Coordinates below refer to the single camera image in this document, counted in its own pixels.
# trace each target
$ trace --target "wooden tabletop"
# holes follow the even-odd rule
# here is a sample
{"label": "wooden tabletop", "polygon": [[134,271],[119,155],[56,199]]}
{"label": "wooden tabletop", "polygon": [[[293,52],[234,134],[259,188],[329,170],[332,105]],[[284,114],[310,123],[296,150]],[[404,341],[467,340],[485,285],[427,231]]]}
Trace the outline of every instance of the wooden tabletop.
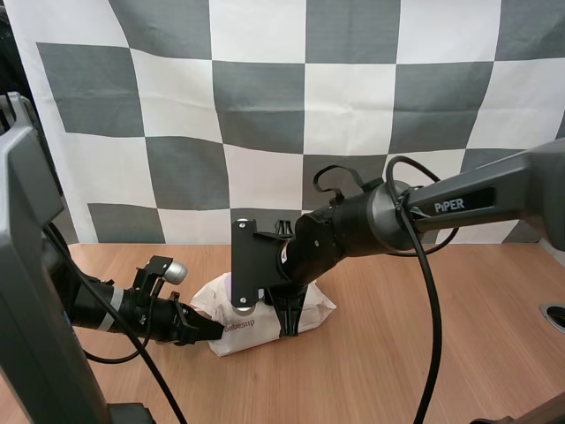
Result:
{"label": "wooden tabletop", "polygon": [[[132,285],[153,254],[189,267],[181,300],[230,269],[229,246],[75,245],[88,274]],[[448,246],[430,256],[443,315],[443,355],[429,423],[517,417],[565,390],[565,334],[539,311],[565,303],[565,268],[540,246]],[[431,353],[431,318],[416,259],[348,259],[320,278],[337,309],[318,328],[218,358],[206,342],[148,350],[191,424],[409,423]],[[168,296],[170,288],[163,289]],[[78,329],[104,357],[124,336]],[[175,422],[143,360],[91,363],[109,402],[142,402]],[[0,384],[0,422],[26,422]]]}

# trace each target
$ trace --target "robotic arm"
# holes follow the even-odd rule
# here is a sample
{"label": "robotic arm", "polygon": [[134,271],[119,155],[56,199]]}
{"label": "robotic arm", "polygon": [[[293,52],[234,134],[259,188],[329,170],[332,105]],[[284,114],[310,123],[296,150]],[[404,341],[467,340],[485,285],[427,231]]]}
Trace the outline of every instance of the robotic arm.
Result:
{"label": "robotic arm", "polygon": [[[233,307],[245,313],[258,301],[258,290],[265,289],[281,337],[296,336],[311,281],[349,256],[412,248],[384,181],[363,183],[354,177],[362,194],[345,199],[338,189],[328,189],[335,192],[330,205],[301,216],[294,235],[257,232],[253,221],[232,225]],[[524,219],[565,250],[563,181],[565,139],[425,187],[394,184],[419,237],[431,230]]]}

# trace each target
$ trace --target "checkerboard backdrop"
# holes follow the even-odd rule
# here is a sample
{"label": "checkerboard backdrop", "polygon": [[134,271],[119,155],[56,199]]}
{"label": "checkerboard backdrop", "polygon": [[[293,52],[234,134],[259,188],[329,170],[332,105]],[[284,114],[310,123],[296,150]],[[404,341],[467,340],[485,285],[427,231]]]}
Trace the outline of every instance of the checkerboard backdrop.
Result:
{"label": "checkerboard backdrop", "polygon": [[565,136],[562,0],[5,2],[80,241],[229,243],[326,204],[332,163],[446,178]]}

